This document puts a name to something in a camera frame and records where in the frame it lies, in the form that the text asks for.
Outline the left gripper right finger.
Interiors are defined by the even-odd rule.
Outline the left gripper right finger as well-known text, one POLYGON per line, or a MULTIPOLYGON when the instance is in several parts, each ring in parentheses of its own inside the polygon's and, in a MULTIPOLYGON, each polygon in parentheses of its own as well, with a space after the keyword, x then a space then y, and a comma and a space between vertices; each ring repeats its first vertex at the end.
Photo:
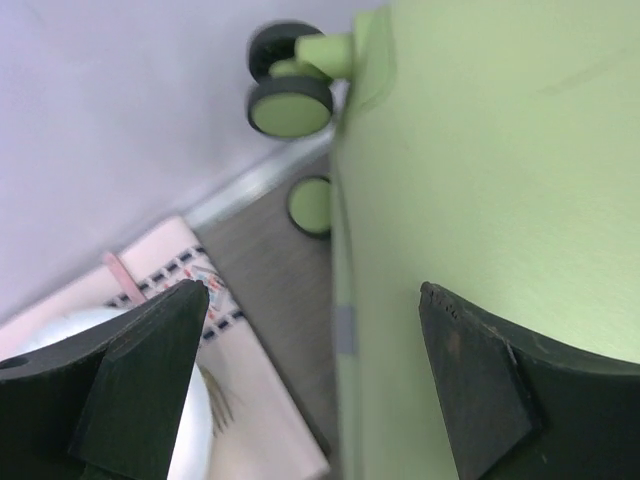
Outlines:
POLYGON ((460 478, 638 478, 638 365, 553 340, 429 282, 419 314, 460 478))

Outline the green hard-shell suitcase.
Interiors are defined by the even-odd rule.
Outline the green hard-shell suitcase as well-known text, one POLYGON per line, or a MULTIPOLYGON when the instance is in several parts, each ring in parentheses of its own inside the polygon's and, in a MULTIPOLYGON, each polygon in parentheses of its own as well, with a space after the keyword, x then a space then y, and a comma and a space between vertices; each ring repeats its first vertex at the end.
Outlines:
POLYGON ((639 5, 392 1, 251 39, 257 131, 335 128, 288 199, 331 239, 347 479, 462 479, 421 286, 639 367, 639 5))

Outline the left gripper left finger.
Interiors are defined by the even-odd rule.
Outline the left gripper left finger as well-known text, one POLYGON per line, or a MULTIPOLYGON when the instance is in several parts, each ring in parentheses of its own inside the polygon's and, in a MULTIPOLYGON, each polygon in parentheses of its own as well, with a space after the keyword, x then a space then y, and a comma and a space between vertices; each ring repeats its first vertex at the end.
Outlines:
POLYGON ((166 478, 208 304, 184 280, 2 361, 2 478, 166 478))

